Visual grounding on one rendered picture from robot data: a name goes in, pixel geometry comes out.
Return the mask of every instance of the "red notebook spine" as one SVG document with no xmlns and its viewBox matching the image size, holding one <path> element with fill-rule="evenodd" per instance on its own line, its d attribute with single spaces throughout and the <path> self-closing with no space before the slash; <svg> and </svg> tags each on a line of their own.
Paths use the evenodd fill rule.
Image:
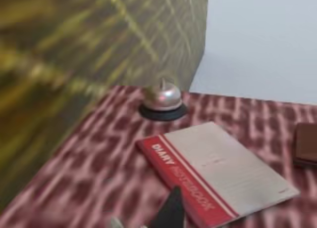
<svg viewBox="0 0 317 228">
<path fill-rule="evenodd" d="M 216 227 L 239 217 L 164 135 L 137 144 L 169 187 L 182 188 L 185 210 L 200 228 Z"/>
</svg>

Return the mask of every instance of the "black pointed object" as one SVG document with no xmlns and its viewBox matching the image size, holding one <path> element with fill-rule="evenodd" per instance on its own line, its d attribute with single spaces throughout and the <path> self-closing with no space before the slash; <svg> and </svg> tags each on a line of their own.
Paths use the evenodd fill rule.
<svg viewBox="0 0 317 228">
<path fill-rule="evenodd" d="M 180 187 L 176 186 L 148 228 L 183 228 L 185 210 Z"/>
</svg>

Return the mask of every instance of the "white wall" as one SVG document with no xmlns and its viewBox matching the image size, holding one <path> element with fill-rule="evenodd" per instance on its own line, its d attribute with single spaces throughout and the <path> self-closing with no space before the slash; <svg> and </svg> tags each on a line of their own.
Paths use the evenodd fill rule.
<svg viewBox="0 0 317 228">
<path fill-rule="evenodd" d="M 317 0 L 209 0 L 191 91 L 317 104 Z"/>
</svg>

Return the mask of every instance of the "red stripe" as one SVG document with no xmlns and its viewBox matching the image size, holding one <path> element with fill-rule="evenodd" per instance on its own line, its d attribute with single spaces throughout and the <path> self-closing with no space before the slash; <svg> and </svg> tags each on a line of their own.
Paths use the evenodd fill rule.
<svg viewBox="0 0 317 228">
<path fill-rule="evenodd" d="M 161 135 L 166 143 L 173 148 L 176 154 L 185 162 L 185 164 L 192 170 L 192 172 L 215 194 L 215 196 L 224 204 L 224 206 L 232 212 L 236 217 L 240 215 L 236 213 L 233 208 L 211 187 L 211 185 L 192 167 L 192 165 L 184 158 L 184 156 L 179 153 L 179 151 L 175 148 L 175 146 L 166 138 L 165 135 Z"/>
<path fill-rule="evenodd" d="M 179 185 L 182 188 L 183 196 L 186 200 L 185 204 L 188 204 L 185 209 L 192 219 L 196 221 L 197 225 L 207 224 L 208 227 L 213 227 L 227 223 L 235 218 L 229 215 L 210 196 L 159 137 L 146 138 L 138 144 L 140 143 L 143 144 L 140 148 L 165 181 L 171 187 Z M 167 161 L 164 161 L 164 156 L 169 156 L 173 163 L 168 164 Z"/>
</svg>

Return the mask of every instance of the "white notebook cover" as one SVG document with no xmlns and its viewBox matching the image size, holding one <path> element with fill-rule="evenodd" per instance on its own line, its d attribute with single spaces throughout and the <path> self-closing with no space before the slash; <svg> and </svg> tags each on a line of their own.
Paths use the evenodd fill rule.
<svg viewBox="0 0 317 228">
<path fill-rule="evenodd" d="M 288 181 L 213 122 L 138 141 L 187 214 L 215 228 L 299 194 Z"/>
</svg>

